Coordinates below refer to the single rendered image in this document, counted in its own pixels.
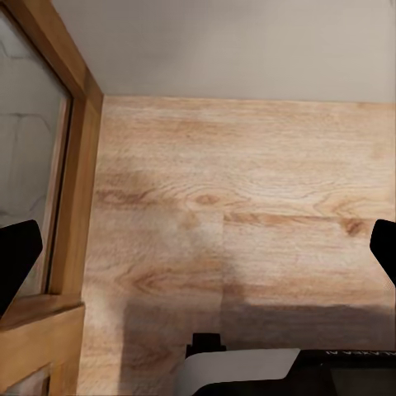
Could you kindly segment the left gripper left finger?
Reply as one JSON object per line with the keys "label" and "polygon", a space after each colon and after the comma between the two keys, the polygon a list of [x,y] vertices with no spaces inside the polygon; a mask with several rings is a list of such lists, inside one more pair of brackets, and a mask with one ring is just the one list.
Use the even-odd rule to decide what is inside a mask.
{"label": "left gripper left finger", "polygon": [[43,251],[34,219],[0,228],[0,318]]}

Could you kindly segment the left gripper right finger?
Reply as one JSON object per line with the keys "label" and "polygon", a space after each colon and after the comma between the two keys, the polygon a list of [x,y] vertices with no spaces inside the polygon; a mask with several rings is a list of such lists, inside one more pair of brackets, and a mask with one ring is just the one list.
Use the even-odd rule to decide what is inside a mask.
{"label": "left gripper right finger", "polygon": [[396,223],[377,219],[370,240],[370,250],[396,286]]}

